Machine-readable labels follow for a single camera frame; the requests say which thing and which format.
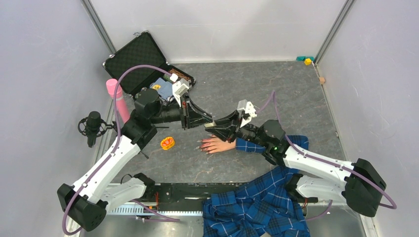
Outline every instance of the pink bottle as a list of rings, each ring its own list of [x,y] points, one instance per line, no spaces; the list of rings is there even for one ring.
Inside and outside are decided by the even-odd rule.
[[[116,79],[109,79],[106,81],[106,88],[108,89],[108,93],[112,99],[114,98],[115,86],[117,83],[118,81]],[[117,110],[122,117],[122,121],[126,123],[129,119],[129,112],[124,100],[121,86],[118,86],[117,91]]]

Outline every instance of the black microphone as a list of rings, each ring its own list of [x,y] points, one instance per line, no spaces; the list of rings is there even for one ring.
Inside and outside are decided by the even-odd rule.
[[[84,124],[84,129],[82,130],[80,128],[80,124]],[[106,130],[108,129],[115,129],[116,124],[114,125],[108,125],[101,117],[100,113],[97,111],[90,112],[88,117],[85,117],[84,119],[80,120],[79,122],[79,132],[87,137],[87,145],[89,147],[93,147],[94,144],[96,144],[96,138],[102,136],[105,134]]]

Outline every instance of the orange toy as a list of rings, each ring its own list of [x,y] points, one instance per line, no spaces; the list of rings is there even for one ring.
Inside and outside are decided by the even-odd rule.
[[[172,137],[167,137],[160,142],[160,146],[163,150],[169,150],[174,146],[174,139]]]

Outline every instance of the white wall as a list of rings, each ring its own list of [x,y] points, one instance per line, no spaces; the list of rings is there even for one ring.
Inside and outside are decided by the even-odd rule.
[[[91,0],[117,49],[148,30],[171,63],[315,56],[345,0]]]
[[[371,161],[398,204],[378,210],[382,237],[419,233],[418,12],[417,0],[356,1],[319,64],[344,150]]]
[[[110,105],[109,52],[78,0],[0,3],[0,236],[63,236],[57,197],[93,163],[77,132]]]

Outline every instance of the yellow object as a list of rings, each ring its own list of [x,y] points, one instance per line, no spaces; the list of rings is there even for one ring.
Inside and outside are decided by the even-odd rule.
[[[160,146],[163,150],[169,150],[174,146],[174,139],[172,137],[167,137],[160,142]]]
[[[323,85],[326,82],[325,78],[319,78],[319,81],[320,81],[320,85]]]
[[[158,90],[158,89],[160,89],[161,88],[161,86],[160,85],[154,85],[153,86],[153,89],[155,89],[155,90]]]
[[[305,65],[310,65],[311,64],[311,59],[309,59],[309,58],[306,58],[305,60],[304,60],[304,64]]]

